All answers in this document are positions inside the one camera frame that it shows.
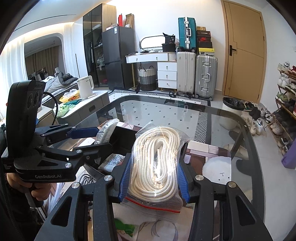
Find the person left hand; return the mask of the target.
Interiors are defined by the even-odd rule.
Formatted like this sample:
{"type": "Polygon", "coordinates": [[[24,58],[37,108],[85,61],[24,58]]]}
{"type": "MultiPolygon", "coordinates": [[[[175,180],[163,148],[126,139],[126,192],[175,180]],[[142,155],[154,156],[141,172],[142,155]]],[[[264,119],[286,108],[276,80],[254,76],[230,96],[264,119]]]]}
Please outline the person left hand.
{"type": "MultiPolygon", "coordinates": [[[[16,173],[6,173],[6,178],[9,185],[20,192],[25,193],[32,187],[32,183],[24,182],[16,173]]],[[[50,183],[36,183],[34,187],[31,191],[32,197],[38,201],[44,201],[49,197],[52,185],[50,183]]]]}

